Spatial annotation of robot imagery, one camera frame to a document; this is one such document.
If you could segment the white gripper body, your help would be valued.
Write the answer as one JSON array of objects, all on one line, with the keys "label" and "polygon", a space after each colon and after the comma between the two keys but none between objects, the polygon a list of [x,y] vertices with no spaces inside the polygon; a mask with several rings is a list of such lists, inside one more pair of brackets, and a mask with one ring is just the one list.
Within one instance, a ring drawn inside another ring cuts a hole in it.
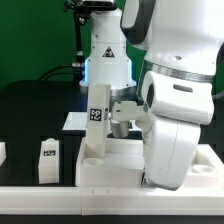
[{"label": "white gripper body", "polygon": [[195,155],[200,125],[145,111],[138,115],[135,123],[142,131],[143,181],[148,187],[177,190]]}]

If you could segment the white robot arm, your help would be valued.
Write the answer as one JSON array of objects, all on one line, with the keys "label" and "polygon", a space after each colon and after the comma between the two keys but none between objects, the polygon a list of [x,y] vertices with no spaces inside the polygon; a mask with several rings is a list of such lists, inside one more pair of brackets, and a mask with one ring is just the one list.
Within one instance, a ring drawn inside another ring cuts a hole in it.
[{"label": "white robot arm", "polygon": [[224,0],[85,0],[93,11],[87,143],[97,157],[108,133],[142,131],[144,183],[178,189],[211,122],[212,80],[224,45]]}]

